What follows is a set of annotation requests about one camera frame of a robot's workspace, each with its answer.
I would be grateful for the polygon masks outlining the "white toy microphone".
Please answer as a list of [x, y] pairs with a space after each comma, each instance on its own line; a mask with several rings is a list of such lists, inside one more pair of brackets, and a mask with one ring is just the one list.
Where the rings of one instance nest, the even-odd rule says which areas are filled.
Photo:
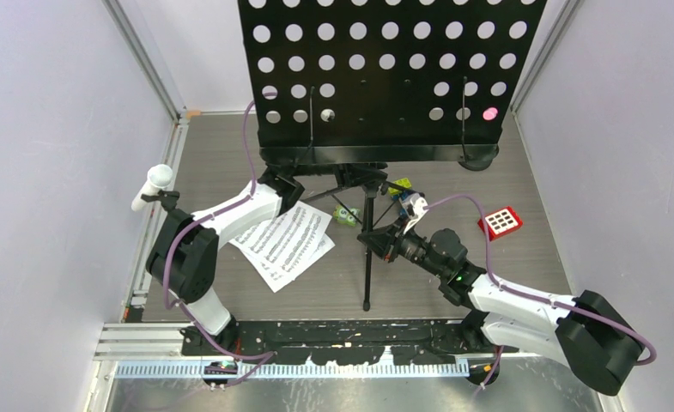
[[131, 202], [131, 210], [137, 212], [145, 207], [143, 196], [155, 196], [164, 191], [173, 181], [173, 169], [167, 164], [152, 166], [146, 174], [143, 186]]

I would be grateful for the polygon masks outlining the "black music stand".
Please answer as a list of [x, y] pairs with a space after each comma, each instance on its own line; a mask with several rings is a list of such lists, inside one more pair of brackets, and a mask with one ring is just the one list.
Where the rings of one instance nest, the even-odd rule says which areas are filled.
[[[241, 1], [266, 166], [492, 159], [543, 1]], [[483, 112], [498, 109], [485, 121]]]

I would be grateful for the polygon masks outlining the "sheet music page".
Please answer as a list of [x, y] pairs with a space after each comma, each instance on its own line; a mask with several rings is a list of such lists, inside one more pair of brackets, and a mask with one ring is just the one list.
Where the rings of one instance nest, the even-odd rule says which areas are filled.
[[259, 273], [261, 278], [267, 284], [268, 288], [273, 293], [277, 293], [281, 289], [285, 288], [288, 284], [295, 281], [298, 276], [300, 276], [305, 270], [315, 264], [334, 246], [335, 244], [332, 239], [327, 234], [325, 234], [319, 242], [316, 250], [304, 262], [297, 264], [295, 268], [291, 270], [284, 270], [273, 264], [264, 264], [252, 254], [245, 253], [244, 256]]
[[298, 202], [286, 214], [249, 228], [230, 243], [264, 264], [291, 270], [316, 250], [330, 222], [325, 212]]

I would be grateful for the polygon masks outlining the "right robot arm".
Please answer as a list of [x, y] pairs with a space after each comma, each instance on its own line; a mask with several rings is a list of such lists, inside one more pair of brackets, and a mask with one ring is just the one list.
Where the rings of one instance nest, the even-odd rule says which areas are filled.
[[603, 295], [549, 294], [492, 276], [469, 260], [451, 229], [426, 239], [382, 227], [358, 240], [387, 262], [401, 257], [436, 276], [446, 300], [470, 309], [462, 337], [474, 352], [495, 345], [540, 354], [569, 368], [586, 386], [615, 396], [646, 348]]

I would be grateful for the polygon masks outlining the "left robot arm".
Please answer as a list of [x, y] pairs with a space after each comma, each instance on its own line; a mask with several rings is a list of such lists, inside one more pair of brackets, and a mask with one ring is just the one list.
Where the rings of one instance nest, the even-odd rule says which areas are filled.
[[179, 193], [168, 188], [173, 169], [165, 164], [153, 166], [131, 203], [134, 211], [148, 203], [159, 203], [166, 212], [145, 269], [162, 285], [166, 306], [178, 304], [193, 321], [206, 348], [216, 355], [233, 355], [239, 335], [237, 323], [214, 290], [220, 249], [250, 227], [292, 209], [304, 192], [297, 181], [299, 176], [332, 173], [337, 189], [342, 191], [367, 184], [383, 185], [386, 167], [383, 162], [271, 165], [239, 195], [195, 217], [178, 209]]

